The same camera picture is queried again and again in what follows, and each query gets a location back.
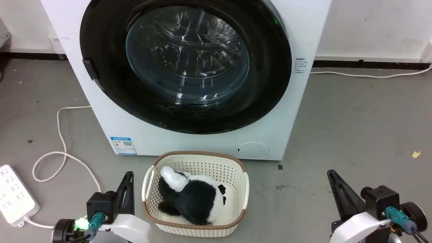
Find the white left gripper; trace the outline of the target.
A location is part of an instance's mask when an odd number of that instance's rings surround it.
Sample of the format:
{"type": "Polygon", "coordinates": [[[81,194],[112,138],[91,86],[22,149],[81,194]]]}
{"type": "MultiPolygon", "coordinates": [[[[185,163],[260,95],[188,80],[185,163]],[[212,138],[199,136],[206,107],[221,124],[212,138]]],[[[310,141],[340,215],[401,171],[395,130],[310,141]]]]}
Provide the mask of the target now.
{"type": "Polygon", "coordinates": [[[134,216],[134,172],[128,171],[117,188],[117,218],[104,224],[98,232],[98,243],[152,243],[151,225],[134,216]]]}

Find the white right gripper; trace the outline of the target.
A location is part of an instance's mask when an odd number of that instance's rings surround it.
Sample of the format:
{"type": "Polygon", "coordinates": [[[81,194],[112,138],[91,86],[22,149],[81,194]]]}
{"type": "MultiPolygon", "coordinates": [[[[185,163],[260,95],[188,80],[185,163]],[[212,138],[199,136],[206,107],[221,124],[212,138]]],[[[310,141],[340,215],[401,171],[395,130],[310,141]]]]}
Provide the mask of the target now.
{"type": "Polygon", "coordinates": [[[334,196],[340,220],[329,243],[388,243],[390,220],[377,220],[365,212],[363,199],[333,169],[327,177],[334,196]]]}

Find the black round glass washer door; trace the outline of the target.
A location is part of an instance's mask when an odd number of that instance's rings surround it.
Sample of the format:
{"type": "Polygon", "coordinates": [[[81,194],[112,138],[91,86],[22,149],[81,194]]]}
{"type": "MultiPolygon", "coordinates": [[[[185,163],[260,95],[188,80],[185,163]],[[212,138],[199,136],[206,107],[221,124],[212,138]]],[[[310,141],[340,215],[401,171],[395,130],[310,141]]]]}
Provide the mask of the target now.
{"type": "Polygon", "coordinates": [[[286,31],[264,0],[91,0],[80,47],[115,104],[185,134],[260,120],[291,76],[286,31]]]}

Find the white front-load washing machine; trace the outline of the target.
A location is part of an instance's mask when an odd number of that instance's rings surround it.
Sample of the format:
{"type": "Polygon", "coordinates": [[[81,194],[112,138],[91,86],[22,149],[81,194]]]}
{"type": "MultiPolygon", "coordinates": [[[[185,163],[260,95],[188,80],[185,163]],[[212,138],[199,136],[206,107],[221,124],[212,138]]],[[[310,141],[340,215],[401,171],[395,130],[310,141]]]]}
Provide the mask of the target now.
{"type": "Polygon", "coordinates": [[[218,134],[185,134],[162,129],[134,117],[115,104],[92,80],[82,63],[80,28],[91,0],[40,0],[65,54],[85,92],[104,134],[129,137],[137,155],[159,156],[171,151],[209,151],[240,158],[236,149],[246,142],[270,148],[262,160],[283,159],[332,0],[264,0],[281,18],[292,55],[288,87],[278,104],[260,120],[241,129],[218,134]],[[304,74],[294,74],[297,57],[308,61],[304,74]]]}

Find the blue energy label sticker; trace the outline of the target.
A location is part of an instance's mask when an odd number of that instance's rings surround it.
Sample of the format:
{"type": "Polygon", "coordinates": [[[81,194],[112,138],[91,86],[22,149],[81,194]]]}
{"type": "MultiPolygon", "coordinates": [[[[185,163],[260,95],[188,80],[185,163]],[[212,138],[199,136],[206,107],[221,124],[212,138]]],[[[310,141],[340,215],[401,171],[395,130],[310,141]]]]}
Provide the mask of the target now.
{"type": "Polygon", "coordinates": [[[137,155],[132,140],[129,137],[110,137],[116,154],[119,155],[137,155]]]}

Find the black and white plush toy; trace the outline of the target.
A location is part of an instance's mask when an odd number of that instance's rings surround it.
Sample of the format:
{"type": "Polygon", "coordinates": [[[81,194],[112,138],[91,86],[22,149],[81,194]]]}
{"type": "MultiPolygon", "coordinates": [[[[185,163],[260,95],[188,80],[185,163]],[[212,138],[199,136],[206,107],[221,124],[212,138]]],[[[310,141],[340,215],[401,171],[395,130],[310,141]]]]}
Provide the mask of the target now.
{"type": "Polygon", "coordinates": [[[210,225],[222,216],[226,187],[206,175],[179,172],[170,166],[160,170],[159,211],[182,216],[194,225],[210,225]]]}

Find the round white filter cover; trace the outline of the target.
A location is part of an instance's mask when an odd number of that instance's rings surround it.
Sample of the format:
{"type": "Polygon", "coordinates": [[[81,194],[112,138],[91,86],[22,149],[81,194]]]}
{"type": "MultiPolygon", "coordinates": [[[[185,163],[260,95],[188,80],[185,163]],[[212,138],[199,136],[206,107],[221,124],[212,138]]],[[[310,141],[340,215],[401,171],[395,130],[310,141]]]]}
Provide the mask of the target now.
{"type": "Polygon", "coordinates": [[[260,142],[246,142],[236,149],[237,155],[242,159],[257,160],[267,156],[270,148],[260,142]]]}

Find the white brown-rimmed laundry basket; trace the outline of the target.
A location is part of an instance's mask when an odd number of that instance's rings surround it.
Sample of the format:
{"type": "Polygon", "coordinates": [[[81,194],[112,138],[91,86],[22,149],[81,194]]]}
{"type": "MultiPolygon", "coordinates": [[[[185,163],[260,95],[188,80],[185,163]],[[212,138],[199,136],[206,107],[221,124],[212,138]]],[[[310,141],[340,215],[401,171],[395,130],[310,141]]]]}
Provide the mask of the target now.
{"type": "Polygon", "coordinates": [[[249,178],[245,166],[237,158],[206,151],[172,151],[159,156],[147,170],[142,184],[142,208],[146,217],[161,230],[189,237],[218,238],[232,234],[243,219],[249,199],[249,178]],[[226,188],[224,210],[218,220],[208,226],[193,225],[183,217],[162,213],[158,184],[160,169],[170,166],[180,172],[205,175],[226,188]]]}

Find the white power strip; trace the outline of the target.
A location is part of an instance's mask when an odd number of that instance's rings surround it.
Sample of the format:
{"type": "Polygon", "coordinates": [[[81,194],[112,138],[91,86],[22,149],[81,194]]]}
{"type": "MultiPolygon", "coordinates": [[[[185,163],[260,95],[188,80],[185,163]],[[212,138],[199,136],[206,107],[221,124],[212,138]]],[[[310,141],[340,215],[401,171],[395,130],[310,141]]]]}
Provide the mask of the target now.
{"type": "Polygon", "coordinates": [[[13,227],[23,227],[40,209],[10,165],[0,167],[0,212],[13,227]]]}

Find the small text warning sticker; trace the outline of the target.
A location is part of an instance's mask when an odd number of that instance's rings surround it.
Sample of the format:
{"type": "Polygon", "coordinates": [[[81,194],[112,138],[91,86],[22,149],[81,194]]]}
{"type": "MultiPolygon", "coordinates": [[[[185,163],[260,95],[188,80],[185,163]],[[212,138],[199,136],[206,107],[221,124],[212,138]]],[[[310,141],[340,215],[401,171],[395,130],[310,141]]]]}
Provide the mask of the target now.
{"type": "Polygon", "coordinates": [[[308,61],[305,58],[297,57],[293,65],[294,74],[304,74],[308,66],[308,61]]]}

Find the black metal bracket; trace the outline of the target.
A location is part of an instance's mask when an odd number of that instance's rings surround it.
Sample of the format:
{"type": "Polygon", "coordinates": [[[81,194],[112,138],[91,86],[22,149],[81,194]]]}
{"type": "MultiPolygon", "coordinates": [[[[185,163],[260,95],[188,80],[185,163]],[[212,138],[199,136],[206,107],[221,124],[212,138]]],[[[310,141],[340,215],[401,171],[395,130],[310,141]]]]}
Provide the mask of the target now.
{"type": "Polygon", "coordinates": [[[88,72],[89,77],[92,80],[98,80],[99,79],[99,73],[95,66],[95,63],[92,58],[84,58],[82,60],[82,63],[84,64],[84,67],[86,71],[88,72]]]}

